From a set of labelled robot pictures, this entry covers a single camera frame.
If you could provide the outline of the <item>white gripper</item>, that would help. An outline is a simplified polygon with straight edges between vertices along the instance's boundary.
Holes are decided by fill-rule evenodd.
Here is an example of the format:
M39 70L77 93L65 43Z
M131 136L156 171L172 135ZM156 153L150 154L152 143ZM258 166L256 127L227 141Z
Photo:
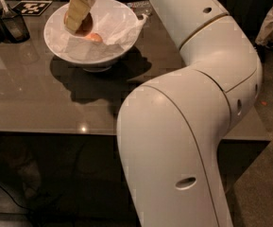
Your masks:
M82 21L91 13L94 0L70 0L64 15L64 25L70 30L77 31Z

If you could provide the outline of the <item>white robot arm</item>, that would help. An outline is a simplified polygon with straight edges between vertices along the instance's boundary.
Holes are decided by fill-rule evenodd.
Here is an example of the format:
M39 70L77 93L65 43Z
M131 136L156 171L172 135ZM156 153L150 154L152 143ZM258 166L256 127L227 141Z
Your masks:
M117 142L141 227L233 227L217 163L250 111L263 70L217 0L149 0L185 65L123 102Z

